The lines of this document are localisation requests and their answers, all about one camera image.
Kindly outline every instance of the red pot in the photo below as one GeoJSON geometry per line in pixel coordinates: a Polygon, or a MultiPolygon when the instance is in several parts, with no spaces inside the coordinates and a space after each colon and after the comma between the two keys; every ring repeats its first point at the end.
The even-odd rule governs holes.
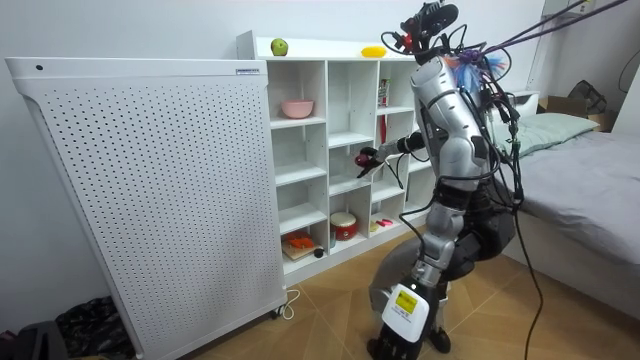
{"type": "Polygon", "coordinates": [[[358,232],[356,217],[349,213],[331,214],[331,227],[336,232],[336,240],[349,240],[358,232]]]}

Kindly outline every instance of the box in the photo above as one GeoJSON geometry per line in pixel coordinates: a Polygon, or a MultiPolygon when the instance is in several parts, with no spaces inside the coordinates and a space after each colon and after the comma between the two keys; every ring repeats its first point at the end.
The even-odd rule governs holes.
{"type": "Polygon", "coordinates": [[[538,114],[559,113],[577,116],[599,124],[593,131],[611,132],[618,117],[617,111],[607,110],[601,114],[589,115],[587,113],[587,101],[584,99],[570,99],[561,96],[549,96],[538,101],[538,114]]]}

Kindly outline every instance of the wooden floor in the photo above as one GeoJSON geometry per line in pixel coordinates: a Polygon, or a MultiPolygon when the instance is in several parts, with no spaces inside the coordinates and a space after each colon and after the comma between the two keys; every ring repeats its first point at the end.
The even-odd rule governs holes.
{"type": "MultiPolygon", "coordinates": [[[[370,359],[365,344],[377,335],[367,287],[399,238],[295,286],[293,320],[259,319],[189,354],[209,360],[370,359]]],[[[538,276],[545,309],[535,329],[529,359],[640,359],[640,322],[567,286],[538,276]]],[[[452,284],[445,310],[450,354],[428,344],[420,360],[522,359],[538,298],[525,267],[500,256],[478,264],[452,284]]]]}

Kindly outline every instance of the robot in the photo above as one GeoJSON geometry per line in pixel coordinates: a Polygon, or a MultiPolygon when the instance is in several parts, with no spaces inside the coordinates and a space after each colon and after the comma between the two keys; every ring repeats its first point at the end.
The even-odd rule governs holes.
{"type": "Polygon", "coordinates": [[[426,147],[438,178],[433,199],[422,209],[430,208],[426,232],[412,227],[418,237],[392,250],[370,285],[372,308],[384,322],[380,336],[367,345],[374,359],[417,359],[427,338],[449,352],[442,316],[448,283],[470,273],[476,261],[500,254],[515,236],[512,209],[492,201],[489,186],[502,155],[491,145],[475,106],[483,95],[459,88],[443,57],[450,51],[445,41],[429,47],[457,14],[454,5],[425,4],[401,24],[406,36],[393,34],[396,48],[404,46],[420,65],[410,79],[420,131],[378,149],[363,148],[356,159],[362,177],[391,155],[426,147]]]}

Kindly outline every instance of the yellow label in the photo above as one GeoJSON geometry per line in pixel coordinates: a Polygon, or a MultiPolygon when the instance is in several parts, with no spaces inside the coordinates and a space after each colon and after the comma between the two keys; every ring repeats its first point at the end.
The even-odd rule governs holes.
{"type": "Polygon", "coordinates": [[[418,300],[407,294],[403,290],[400,290],[398,298],[396,299],[396,305],[400,306],[404,311],[409,314],[413,314],[413,310],[416,308],[418,300]]]}

